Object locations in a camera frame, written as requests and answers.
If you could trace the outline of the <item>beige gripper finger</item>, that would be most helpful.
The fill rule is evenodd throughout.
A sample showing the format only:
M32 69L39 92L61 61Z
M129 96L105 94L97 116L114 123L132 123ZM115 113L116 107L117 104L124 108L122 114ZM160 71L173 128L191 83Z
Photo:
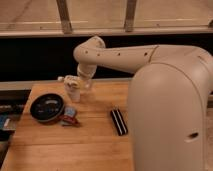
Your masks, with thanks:
M80 87L80 81L77 76L67 75L64 78L64 83L68 85L69 87L74 87L74 88Z

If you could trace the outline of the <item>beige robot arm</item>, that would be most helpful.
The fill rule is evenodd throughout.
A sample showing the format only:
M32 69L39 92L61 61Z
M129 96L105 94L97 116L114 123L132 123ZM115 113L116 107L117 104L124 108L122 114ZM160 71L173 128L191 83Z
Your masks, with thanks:
M99 66L133 75L127 111L135 171L205 171L213 55L190 45L108 48L94 36L73 56L83 80Z

